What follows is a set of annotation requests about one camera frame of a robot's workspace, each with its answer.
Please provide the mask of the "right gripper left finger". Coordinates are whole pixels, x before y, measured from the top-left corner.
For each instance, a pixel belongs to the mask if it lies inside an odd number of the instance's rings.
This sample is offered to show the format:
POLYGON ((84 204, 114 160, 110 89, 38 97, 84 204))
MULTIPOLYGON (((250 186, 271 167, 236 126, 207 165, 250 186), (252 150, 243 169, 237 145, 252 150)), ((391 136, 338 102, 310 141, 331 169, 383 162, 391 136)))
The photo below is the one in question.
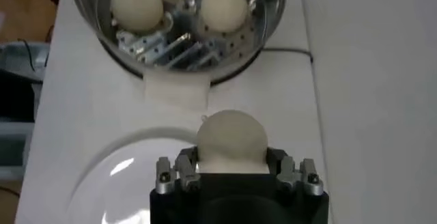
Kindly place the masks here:
POLYGON ((201 176, 197 172, 197 161, 197 147, 182 149, 173 166, 167 157, 159 157, 156 161, 155 191, 158 194, 173 193, 177 181, 184 192, 200 189, 201 176))

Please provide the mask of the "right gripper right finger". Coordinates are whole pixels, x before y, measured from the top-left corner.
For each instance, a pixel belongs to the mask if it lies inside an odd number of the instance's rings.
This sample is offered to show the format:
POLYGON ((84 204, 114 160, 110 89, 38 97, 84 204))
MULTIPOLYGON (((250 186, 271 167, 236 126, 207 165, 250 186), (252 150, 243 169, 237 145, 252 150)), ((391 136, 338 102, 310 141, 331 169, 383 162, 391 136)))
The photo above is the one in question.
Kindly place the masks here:
POLYGON ((270 174, 275 175, 291 192, 302 186, 306 195, 323 195, 324 183, 312 158, 304 158, 296 167, 294 158, 284 150, 268 148, 266 163, 270 174))

